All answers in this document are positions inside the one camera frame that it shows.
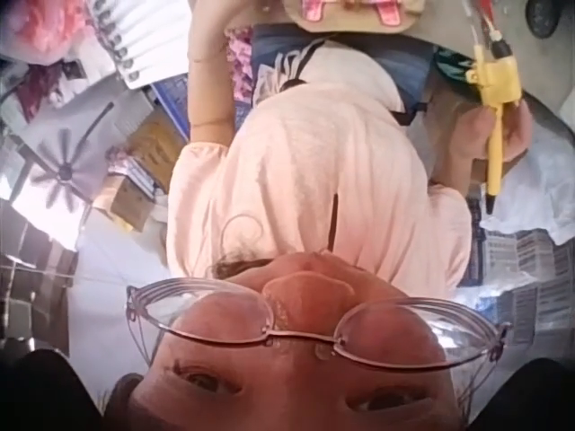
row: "eyeglasses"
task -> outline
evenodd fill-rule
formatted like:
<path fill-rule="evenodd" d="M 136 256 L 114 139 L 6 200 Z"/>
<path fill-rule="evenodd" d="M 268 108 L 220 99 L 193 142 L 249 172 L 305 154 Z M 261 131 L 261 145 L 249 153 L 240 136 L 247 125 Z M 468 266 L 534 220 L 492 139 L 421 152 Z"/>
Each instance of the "eyeglasses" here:
<path fill-rule="evenodd" d="M 126 317 L 202 345 L 221 348 L 270 346 L 276 339 L 308 340 L 333 356 L 383 371 L 447 370 L 482 357 L 499 361 L 508 325 L 496 326 L 457 303 L 425 298 L 363 303 L 349 310 L 333 334 L 278 330 L 276 316 L 259 294 L 232 283 L 176 278 L 127 289 Z M 150 364 L 144 346 L 139 346 Z"/>

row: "blue denim shorts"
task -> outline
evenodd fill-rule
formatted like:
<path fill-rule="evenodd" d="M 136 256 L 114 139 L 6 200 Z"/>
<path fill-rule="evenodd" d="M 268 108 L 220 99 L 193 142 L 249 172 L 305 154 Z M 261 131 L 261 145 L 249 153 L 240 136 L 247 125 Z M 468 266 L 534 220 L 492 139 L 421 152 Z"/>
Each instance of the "blue denim shorts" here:
<path fill-rule="evenodd" d="M 394 79 L 407 111 L 422 101 L 435 46 L 403 35 L 367 33 L 309 33 L 295 24 L 256 25 L 252 39 L 252 71 L 274 66 L 278 54 L 303 49 L 317 39 L 347 45 L 372 57 Z"/>

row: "pink strap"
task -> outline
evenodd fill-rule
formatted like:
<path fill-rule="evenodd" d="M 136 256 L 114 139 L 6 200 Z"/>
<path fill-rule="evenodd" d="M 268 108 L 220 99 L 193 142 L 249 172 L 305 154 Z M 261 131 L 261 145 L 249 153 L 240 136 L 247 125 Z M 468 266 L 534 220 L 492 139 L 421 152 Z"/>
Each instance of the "pink strap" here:
<path fill-rule="evenodd" d="M 304 18 L 309 22 L 319 22 L 323 18 L 323 5 L 326 3 L 338 3 L 340 0 L 301 0 Z M 364 0 L 364 4 L 376 7 L 377 13 L 383 25 L 396 27 L 401 25 L 402 16 L 399 9 L 399 0 Z"/>

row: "yellow tool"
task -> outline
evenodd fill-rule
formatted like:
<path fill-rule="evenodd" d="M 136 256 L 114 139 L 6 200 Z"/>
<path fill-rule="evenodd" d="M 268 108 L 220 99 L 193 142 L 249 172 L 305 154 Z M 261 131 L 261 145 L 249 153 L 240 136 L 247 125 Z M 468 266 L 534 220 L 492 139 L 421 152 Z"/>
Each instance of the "yellow tool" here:
<path fill-rule="evenodd" d="M 482 104 L 494 109 L 497 122 L 488 143 L 487 172 L 487 214 L 492 214 L 495 198 L 501 192 L 503 177 L 503 153 L 505 143 L 503 137 L 503 109 L 508 103 L 517 104 L 521 100 L 523 90 L 519 79 L 518 62 L 513 56 L 509 44 L 503 39 L 488 18 L 483 17 L 489 26 L 491 40 L 491 55 L 493 60 L 487 60 L 487 49 L 480 43 L 474 45 L 475 64 L 467 72 L 469 84 L 478 87 Z"/>

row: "pink shirt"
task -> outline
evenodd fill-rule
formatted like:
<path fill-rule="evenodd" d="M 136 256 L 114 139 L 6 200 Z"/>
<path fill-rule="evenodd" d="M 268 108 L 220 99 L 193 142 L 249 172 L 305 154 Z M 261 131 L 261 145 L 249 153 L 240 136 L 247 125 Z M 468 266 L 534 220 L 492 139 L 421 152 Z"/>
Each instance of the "pink shirt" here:
<path fill-rule="evenodd" d="M 428 178 L 376 99 L 307 84 L 259 104 L 230 148 L 187 145 L 172 178 L 168 262 L 210 277 L 222 258 L 320 251 L 334 194 L 334 253 L 411 296 L 448 298 L 471 249 L 464 198 Z"/>

